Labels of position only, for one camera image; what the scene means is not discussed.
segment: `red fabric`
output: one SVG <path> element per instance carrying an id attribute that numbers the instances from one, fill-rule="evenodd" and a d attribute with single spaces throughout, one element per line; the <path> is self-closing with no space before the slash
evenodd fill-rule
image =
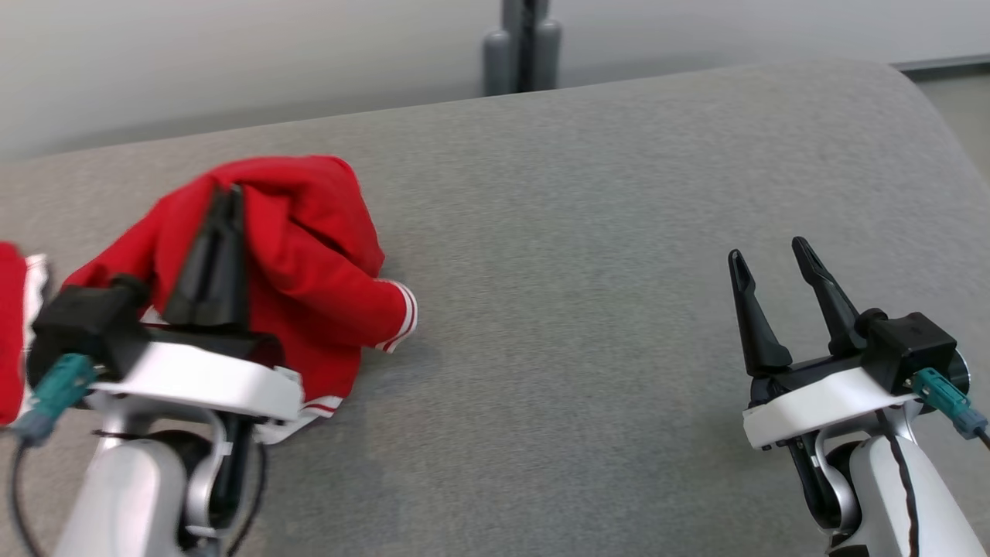
<path id="1" fill-rule="evenodd" d="M 360 347 L 395 337 L 407 300 L 376 280 L 385 259 L 353 171 L 335 157 L 248 159 L 214 168 L 163 197 L 66 284 L 106 286 L 117 273 L 151 285 L 161 313 L 215 186 L 245 196 L 253 331 L 278 337 L 306 399 L 347 396 Z"/>
<path id="2" fill-rule="evenodd" d="M 0 242 L 0 424 L 17 419 L 24 395 L 24 279 L 28 266 L 11 244 Z"/>

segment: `teal connector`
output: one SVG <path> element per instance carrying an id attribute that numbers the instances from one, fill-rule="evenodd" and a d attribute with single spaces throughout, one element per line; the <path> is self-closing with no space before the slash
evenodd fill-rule
<path id="1" fill-rule="evenodd" d="M 96 368 L 86 356 L 62 356 L 35 389 L 31 409 L 11 424 L 11 430 L 29 447 L 44 445 L 61 415 L 86 396 L 96 376 Z"/>
<path id="2" fill-rule="evenodd" d="M 948 416 L 963 438 L 973 439 L 978 429 L 986 429 L 987 418 L 969 407 L 969 398 L 934 369 L 924 368 L 915 374 L 911 389 L 925 404 Z"/>

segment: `white wall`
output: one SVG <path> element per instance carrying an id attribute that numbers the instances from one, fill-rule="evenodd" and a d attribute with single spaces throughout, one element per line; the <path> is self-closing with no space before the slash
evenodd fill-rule
<path id="1" fill-rule="evenodd" d="M 550 16 L 563 87 L 823 56 L 990 58 L 990 0 L 550 0 Z"/>
<path id="2" fill-rule="evenodd" d="M 477 96 L 497 0 L 9 0 L 0 159 Z"/>

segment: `black cable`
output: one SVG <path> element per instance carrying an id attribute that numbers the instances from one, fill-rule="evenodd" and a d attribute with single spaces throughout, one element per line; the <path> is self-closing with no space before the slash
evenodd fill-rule
<path id="1" fill-rule="evenodd" d="M 977 427 L 975 432 L 976 432 L 976 436 L 980 438 L 980 441 L 983 441 L 983 444 L 986 445 L 988 449 L 990 449 L 990 435 L 987 435 L 986 430 L 984 430 L 982 427 Z"/>
<path id="2" fill-rule="evenodd" d="M 908 504 L 908 555 L 910 557 L 919 557 L 918 502 L 915 500 L 915 490 L 911 485 L 911 473 L 908 470 L 908 461 L 904 459 L 904 451 L 901 450 L 901 444 L 897 441 L 897 437 L 894 436 L 893 428 L 887 420 L 887 416 L 883 413 L 883 410 L 877 410 L 876 417 L 880 425 L 883 426 L 883 436 L 890 443 L 890 451 L 894 453 L 894 460 L 897 462 L 897 468 L 901 473 L 901 484 L 904 485 L 905 499 Z"/>
<path id="3" fill-rule="evenodd" d="M 18 486 L 21 485 L 21 464 L 24 462 L 24 455 L 28 452 L 25 443 L 18 443 L 17 451 L 14 453 L 14 463 L 10 467 L 10 491 L 8 492 L 7 504 L 10 508 L 10 517 L 14 521 L 14 531 L 21 538 L 24 549 L 31 557 L 41 557 L 42 551 L 38 549 L 38 542 L 28 530 L 21 514 L 21 493 Z"/>
<path id="4" fill-rule="evenodd" d="M 261 498 L 264 495 L 264 485 L 267 483 L 268 479 L 268 451 L 261 443 L 257 443 L 257 463 L 257 488 L 254 490 L 254 501 L 251 503 L 251 508 L 247 513 L 247 518 L 245 518 L 244 525 L 241 526 L 241 531 L 234 537 L 234 542 L 231 543 L 231 547 L 227 550 L 227 557 L 234 557 L 238 550 L 241 549 L 241 544 L 244 543 L 245 538 L 248 537 L 251 524 L 254 523 L 254 518 L 257 516 L 257 512 L 261 509 Z"/>

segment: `gray table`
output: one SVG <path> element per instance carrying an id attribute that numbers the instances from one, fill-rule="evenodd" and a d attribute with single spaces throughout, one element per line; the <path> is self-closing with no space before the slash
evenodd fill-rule
<path id="1" fill-rule="evenodd" d="M 879 65 L 730 68 L 26 162 L 0 169 L 0 238 L 49 253 L 61 279 L 198 172 L 307 153 L 353 164 L 421 328 L 368 355 L 336 417 L 273 450 L 244 555 L 819 555 L 789 456 L 743 435 L 726 265 L 741 248 L 782 342 L 823 355 L 798 234 L 860 308 L 920 310 L 959 339 L 990 410 L 990 191 Z M 72 413 L 31 456 L 48 547 L 94 426 Z M 990 455 L 937 416 L 918 433 L 990 544 Z M 0 554 L 15 555 L 4 512 Z"/>

